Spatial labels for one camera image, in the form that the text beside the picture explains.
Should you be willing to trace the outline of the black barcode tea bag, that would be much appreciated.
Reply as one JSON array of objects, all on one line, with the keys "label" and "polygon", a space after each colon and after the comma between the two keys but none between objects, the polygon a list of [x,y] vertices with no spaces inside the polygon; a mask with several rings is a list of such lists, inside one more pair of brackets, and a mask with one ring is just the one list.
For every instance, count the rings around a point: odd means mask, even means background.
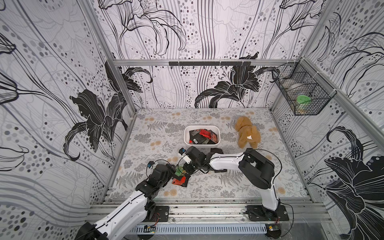
[{"label": "black barcode tea bag", "polygon": [[200,135],[200,130],[201,129],[189,131],[189,134],[190,134],[189,144],[191,144],[191,145],[203,145],[205,143],[207,138]]}]

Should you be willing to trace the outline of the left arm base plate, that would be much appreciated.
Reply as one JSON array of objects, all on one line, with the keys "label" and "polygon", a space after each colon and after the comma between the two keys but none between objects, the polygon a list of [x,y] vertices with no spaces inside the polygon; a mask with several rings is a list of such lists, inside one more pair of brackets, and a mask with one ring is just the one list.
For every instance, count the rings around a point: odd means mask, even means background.
[{"label": "left arm base plate", "polygon": [[156,206],[153,210],[149,211],[144,223],[165,223],[168,221],[169,215],[169,206]]}]

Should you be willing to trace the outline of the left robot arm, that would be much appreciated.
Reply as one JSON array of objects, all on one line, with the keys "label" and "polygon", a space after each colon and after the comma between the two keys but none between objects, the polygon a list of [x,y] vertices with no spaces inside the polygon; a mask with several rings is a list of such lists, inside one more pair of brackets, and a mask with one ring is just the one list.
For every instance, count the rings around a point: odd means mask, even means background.
[{"label": "left robot arm", "polygon": [[139,183],[135,191],[116,209],[101,220],[86,222],[79,229],[76,240],[121,240],[134,227],[155,215],[153,199],[176,172],[171,164],[156,165],[152,174]]}]

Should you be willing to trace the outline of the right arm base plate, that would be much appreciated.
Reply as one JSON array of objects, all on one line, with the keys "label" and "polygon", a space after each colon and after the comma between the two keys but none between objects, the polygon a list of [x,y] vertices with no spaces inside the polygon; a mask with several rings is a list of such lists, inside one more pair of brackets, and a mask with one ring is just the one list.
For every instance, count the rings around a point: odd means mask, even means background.
[{"label": "right arm base plate", "polygon": [[290,220],[284,205],[278,205],[275,211],[269,210],[262,205],[248,205],[245,214],[248,215],[251,222],[287,222]]}]

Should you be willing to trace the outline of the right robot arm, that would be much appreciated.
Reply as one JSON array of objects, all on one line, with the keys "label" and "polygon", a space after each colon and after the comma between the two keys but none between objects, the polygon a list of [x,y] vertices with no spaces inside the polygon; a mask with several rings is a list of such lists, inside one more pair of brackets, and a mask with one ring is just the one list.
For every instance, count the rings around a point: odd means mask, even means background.
[{"label": "right robot arm", "polygon": [[185,161],[183,170],[188,175],[196,172],[207,174],[210,171],[242,172],[251,184],[259,189],[264,209],[270,212],[278,209],[280,201],[274,187],[275,165],[256,150],[248,148],[242,153],[224,154],[222,149],[212,148],[205,154],[191,146],[188,149],[179,149],[179,155],[181,160]]}]

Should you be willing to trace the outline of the red black tea bag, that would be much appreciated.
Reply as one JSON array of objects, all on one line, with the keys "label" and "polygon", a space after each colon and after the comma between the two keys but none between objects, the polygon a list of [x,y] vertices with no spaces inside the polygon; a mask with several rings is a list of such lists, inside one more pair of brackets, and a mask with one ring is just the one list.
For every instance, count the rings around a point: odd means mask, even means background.
[{"label": "red black tea bag", "polygon": [[186,188],[188,186],[190,176],[183,176],[181,180],[173,179],[172,184]]},{"label": "red black tea bag", "polygon": [[214,143],[218,142],[218,136],[212,130],[201,129],[200,130],[200,135],[202,135],[203,137],[211,140]]}]

